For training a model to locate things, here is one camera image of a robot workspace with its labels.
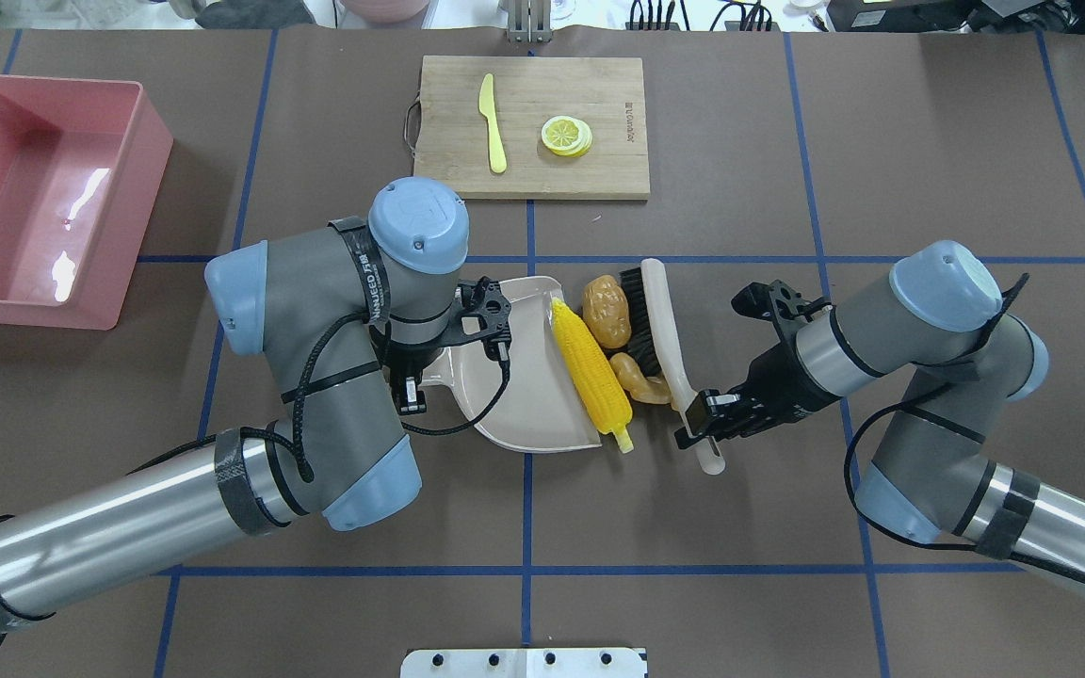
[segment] gray cloth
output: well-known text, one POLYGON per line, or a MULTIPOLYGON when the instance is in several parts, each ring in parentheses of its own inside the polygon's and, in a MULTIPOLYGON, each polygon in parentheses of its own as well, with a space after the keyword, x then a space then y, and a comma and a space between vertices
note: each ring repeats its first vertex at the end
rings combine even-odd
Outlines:
POLYGON ((195 17, 203 27, 288 27, 315 25, 304 0, 224 0, 208 4, 195 17))

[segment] gray tabletop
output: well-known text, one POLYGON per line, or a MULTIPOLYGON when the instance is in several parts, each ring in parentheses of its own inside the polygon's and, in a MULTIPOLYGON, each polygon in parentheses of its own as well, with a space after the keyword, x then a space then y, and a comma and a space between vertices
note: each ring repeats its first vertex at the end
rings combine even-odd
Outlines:
MULTIPOLYGON (((1050 347, 986 452, 1085 497, 1085 38, 565 29, 547 55, 644 60, 646 203, 469 205, 467 274, 574 293, 668 263, 689 376, 740 382, 771 343, 728 302, 780 278, 844 297, 961 241, 1050 347)), ((520 54, 503 31, 11 33, 0 73, 145 85, 175 137, 119 325, 0 325, 0 514, 90 489, 197 434, 280 417, 259 357, 222 350, 214 254, 366 212, 412 170, 423 54, 520 54)), ((1085 675, 1085 600, 858 524, 840 466, 896 374, 724 445, 707 476, 672 411, 636 451, 522 458, 413 440, 424 481, 354 533, 310 517, 64 610, 0 675, 397 675, 435 647, 626 644, 652 675, 1085 675)), ((455 422, 445 392, 425 424, 455 422)))

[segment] knife handle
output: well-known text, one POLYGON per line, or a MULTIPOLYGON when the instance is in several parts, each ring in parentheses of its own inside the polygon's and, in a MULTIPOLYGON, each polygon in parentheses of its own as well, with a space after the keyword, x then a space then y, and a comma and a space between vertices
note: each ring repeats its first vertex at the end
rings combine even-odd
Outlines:
POLYGON ((505 146, 500 143, 500 128, 496 125, 496 116, 488 118, 488 167, 495 174, 501 174, 508 167, 508 163, 505 163, 505 146))

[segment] yellow knife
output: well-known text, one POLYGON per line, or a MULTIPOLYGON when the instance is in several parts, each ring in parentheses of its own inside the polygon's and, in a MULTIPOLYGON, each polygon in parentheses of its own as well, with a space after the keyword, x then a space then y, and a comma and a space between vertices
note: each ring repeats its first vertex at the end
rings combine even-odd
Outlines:
POLYGON ((496 100, 492 98, 492 74, 483 77, 480 86, 480 115, 488 119, 488 167, 500 174, 507 168, 505 146, 500 145, 500 128, 496 127, 496 100))

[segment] black bristles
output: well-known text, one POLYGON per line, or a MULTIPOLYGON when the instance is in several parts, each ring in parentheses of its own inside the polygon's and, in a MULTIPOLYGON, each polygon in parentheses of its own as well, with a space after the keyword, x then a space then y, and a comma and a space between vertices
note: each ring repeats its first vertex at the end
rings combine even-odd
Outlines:
POLYGON ((618 278, 630 312, 630 340, 625 344, 625 351, 639 363, 642 374, 660 376, 660 359, 655 356, 655 344, 651 341, 651 321, 647 318, 642 270, 638 268, 624 270, 618 278))

